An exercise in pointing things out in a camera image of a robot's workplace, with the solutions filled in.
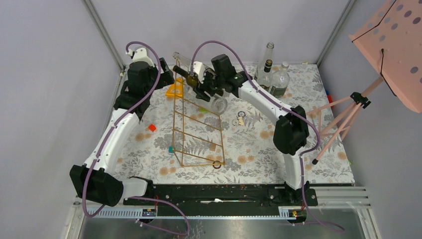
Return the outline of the dark green wine bottle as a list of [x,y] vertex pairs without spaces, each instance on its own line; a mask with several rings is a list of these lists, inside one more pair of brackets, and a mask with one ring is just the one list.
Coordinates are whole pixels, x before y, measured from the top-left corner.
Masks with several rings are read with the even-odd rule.
[[175,73],[185,78],[187,85],[192,88],[197,99],[209,102],[215,94],[223,96],[223,89],[218,88],[216,83],[213,82],[216,78],[216,72],[208,66],[201,66],[200,70],[202,69],[202,73],[198,74],[194,71],[188,72],[177,65],[173,67]]

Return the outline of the clear whisky bottle black cap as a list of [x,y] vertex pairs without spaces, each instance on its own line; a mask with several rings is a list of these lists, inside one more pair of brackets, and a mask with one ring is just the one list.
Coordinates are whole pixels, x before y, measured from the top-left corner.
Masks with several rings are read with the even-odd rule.
[[272,65],[273,61],[271,59],[267,59],[264,67],[258,71],[256,79],[258,85],[267,92],[269,91],[272,81]]

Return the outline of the clear tall bottle black label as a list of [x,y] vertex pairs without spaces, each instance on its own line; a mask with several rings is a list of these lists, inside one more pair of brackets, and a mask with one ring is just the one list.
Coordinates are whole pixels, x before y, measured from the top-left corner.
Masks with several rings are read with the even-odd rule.
[[257,80],[259,77],[259,74],[263,72],[263,68],[265,66],[265,63],[268,59],[272,60],[273,56],[273,49],[274,49],[274,43],[268,42],[266,45],[265,53],[262,58],[262,60],[259,62],[259,64],[256,67],[255,74],[254,74],[254,80]]

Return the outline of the clear bottle dark green label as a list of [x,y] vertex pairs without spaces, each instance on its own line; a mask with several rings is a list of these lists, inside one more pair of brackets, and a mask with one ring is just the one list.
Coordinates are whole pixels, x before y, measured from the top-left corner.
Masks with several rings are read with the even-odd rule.
[[280,99],[286,92],[290,82],[288,74],[289,63],[284,61],[279,70],[273,72],[269,93],[277,99]]

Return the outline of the clear round silver-cap bottle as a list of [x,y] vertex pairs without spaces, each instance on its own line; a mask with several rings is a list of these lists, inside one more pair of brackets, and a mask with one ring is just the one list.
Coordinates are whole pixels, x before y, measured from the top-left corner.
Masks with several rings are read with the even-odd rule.
[[217,115],[223,114],[228,107],[227,99],[218,94],[212,96],[209,102],[197,99],[195,92],[190,86],[184,86],[184,98],[209,112],[216,113]]

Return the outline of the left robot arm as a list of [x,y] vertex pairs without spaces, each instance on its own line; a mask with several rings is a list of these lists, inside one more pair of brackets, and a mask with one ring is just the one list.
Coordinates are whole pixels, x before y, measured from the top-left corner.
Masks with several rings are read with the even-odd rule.
[[131,176],[122,181],[113,177],[127,139],[148,107],[153,91],[174,83],[174,76],[164,58],[154,64],[145,48],[128,50],[132,63],[127,70],[119,96],[113,105],[108,126],[97,146],[83,165],[74,165],[70,178],[81,199],[110,207],[124,199],[135,197],[147,205],[154,200],[152,183]]

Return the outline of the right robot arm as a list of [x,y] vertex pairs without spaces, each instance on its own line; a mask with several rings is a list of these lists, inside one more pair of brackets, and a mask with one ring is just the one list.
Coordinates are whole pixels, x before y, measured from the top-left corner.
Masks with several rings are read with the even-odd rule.
[[303,186],[306,182],[298,156],[309,136],[305,110],[277,101],[246,71],[236,72],[227,55],[218,55],[212,58],[211,63],[212,67],[199,61],[190,64],[187,82],[196,98],[210,102],[214,95],[221,96],[227,92],[253,105],[273,123],[273,143],[283,153],[286,167],[285,185],[288,189],[285,197],[288,203],[298,205],[305,199]]

